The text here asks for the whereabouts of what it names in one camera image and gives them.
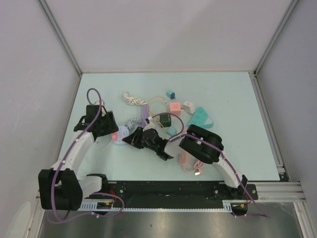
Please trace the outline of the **red pink plug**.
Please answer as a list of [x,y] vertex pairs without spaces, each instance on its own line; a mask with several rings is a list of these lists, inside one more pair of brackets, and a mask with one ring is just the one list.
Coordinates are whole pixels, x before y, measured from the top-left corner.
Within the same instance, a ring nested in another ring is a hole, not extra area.
[[117,141],[117,133],[111,135],[113,141]]

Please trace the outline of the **blue round socket base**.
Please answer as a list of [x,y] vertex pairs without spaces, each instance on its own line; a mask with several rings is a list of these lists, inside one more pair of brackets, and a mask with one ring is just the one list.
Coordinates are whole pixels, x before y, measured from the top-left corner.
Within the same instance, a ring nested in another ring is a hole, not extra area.
[[124,138],[128,137],[130,135],[130,131],[127,127],[121,125],[118,127],[119,131],[117,131],[117,141],[112,142],[116,145],[123,146],[126,145],[126,142],[123,141]]

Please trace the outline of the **dark green charger block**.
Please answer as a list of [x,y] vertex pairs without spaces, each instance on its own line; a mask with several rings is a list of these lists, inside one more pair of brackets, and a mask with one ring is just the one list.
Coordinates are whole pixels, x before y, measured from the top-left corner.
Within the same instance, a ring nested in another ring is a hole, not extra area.
[[162,128],[167,128],[171,126],[171,116],[170,114],[159,115],[159,122]]

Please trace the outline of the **purple socket block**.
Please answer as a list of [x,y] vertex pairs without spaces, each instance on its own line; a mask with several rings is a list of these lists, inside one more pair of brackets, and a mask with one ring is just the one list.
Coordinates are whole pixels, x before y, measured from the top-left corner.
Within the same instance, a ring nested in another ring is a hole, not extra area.
[[147,104],[142,105],[142,110],[141,110],[141,119],[142,119],[142,127],[145,127],[147,125],[146,119],[148,119],[149,113],[147,109]]

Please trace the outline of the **pink power strip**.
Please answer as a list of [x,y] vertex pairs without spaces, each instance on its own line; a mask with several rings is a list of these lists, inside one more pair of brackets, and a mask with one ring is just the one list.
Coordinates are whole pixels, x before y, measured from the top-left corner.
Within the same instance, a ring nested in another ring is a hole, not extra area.
[[181,152],[178,157],[178,164],[181,166],[189,165],[191,155],[183,148],[181,148]]

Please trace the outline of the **pink cube socket adapter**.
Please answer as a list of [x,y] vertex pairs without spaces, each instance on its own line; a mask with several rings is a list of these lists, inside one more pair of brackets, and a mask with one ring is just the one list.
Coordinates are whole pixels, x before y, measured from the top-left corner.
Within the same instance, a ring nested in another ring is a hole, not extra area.
[[169,111],[172,114],[175,114],[175,115],[180,117],[181,113],[183,111],[181,103],[180,102],[171,102],[171,103],[169,103]]

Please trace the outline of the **white plug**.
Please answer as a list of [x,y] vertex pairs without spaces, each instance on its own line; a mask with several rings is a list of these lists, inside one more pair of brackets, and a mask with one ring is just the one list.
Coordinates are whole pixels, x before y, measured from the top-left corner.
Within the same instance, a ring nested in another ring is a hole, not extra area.
[[186,112],[186,113],[189,113],[189,114],[193,114],[195,112],[195,107],[194,107],[194,104],[191,103],[191,102],[188,102],[188,101],[185,101],[183,103],[183,110]]

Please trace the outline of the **teal power strip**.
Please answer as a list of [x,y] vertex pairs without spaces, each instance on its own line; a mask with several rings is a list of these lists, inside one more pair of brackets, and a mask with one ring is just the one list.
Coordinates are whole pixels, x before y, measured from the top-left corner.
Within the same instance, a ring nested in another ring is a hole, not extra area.
[[190,125],[196,125],[204,129],[209,129],[213,127],[214,122],[203,107],[198,107],[187,124],[187,126]]

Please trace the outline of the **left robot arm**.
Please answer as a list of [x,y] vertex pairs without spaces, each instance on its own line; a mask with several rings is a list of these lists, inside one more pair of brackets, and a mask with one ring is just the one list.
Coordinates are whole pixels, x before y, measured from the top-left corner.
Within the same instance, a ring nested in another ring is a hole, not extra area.
[[86,114],[74,127],[70,147],[50,169],[42,169],[38,175],[41,207],[45,210],[77,211],[84,198],[109,194],[104,174],[77,175],[83,159],[97,138],[118,131],[112,111],[104,106],[87,105]]

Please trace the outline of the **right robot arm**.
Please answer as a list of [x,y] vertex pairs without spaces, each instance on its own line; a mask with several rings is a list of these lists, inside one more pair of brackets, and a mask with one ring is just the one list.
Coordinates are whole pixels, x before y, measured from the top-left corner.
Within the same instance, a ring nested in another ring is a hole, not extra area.
[[170,139],[163,139],[154,128],[138,127],[131,135],[123,138],[123,141],[138,149],[150,149],[164,161],[187,152],[199,162],[213,165],[222,175],[232,198],[240,199],[246,194],[248,179],[236,171],[225,156],[222,138],[204,128],[192,124],[185,132]]

